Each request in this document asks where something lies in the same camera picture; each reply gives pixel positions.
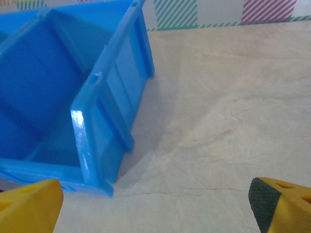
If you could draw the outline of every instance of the wall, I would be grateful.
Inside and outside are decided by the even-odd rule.
[[[0,13],[91,0],[0,0]],[[147,28],[174,30],[311,19],[311,0],[146,0]]]

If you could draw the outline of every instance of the black rubber pad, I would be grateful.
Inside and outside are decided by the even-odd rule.
[[[259,178],[252,180],[248,199],[261,233],[268,232],[280,196],[281,192]]]

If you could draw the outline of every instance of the pink striped panel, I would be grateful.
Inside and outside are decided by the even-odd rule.
[[[243,24],[286,21],[292,16],[296,0],[245,0]]]

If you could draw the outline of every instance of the blue plastic bin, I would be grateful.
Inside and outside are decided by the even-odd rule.
[[[0,15],[0,175],[112,196],[154,66],[143,1]]]

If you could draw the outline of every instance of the white marble surface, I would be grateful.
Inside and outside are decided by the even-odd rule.
[[[114,198],[65,193],[55,233],[259,233],[251,180],[311,186],[311,22],[154,32]]]

